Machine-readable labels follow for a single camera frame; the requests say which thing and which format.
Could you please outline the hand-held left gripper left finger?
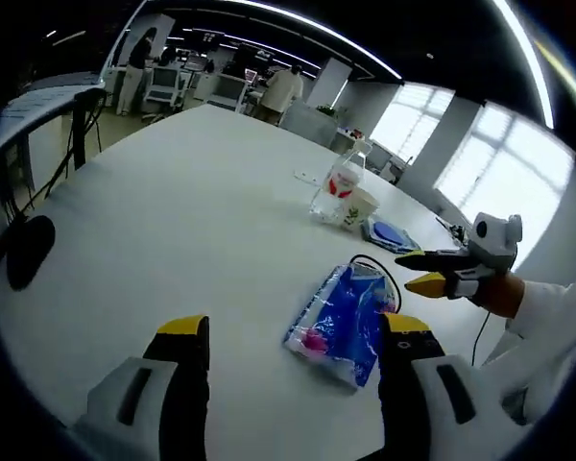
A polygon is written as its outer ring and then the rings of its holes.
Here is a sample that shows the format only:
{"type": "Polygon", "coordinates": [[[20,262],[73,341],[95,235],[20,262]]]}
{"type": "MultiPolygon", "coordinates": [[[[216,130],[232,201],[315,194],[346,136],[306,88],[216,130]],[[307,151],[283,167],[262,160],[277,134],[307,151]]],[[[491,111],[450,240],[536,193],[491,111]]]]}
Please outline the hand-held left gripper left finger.
{"type": "Polygon", "coordinates": [[[160,327],[87,395],[72,426],[95,460],[205,460],[209,318],[160,327]]]}

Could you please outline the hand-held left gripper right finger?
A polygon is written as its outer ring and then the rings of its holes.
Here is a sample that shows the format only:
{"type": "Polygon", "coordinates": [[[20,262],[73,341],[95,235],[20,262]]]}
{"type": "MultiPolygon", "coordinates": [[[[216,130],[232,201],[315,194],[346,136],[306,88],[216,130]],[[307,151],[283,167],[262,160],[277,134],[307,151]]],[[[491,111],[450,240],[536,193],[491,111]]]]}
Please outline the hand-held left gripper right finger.
{"type": "Polygon", "coordinates": [[[444,353],[415,317],[379,317],[378,396],[384,460],[502,460],[527,428],[504,411],[498,389],[444,353]]]}

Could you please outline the person's right hand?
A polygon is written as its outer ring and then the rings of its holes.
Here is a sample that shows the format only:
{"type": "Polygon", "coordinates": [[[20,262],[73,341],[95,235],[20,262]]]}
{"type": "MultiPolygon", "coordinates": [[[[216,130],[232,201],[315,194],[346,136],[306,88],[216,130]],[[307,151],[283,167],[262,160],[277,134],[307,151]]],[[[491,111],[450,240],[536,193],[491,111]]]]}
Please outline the person's right hand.
{"type": "Polygon", "coordinates": [[[496,316],[514,319],[525,293],[525,281],[510,273],[481,279],[469,300],[496,316]]]}

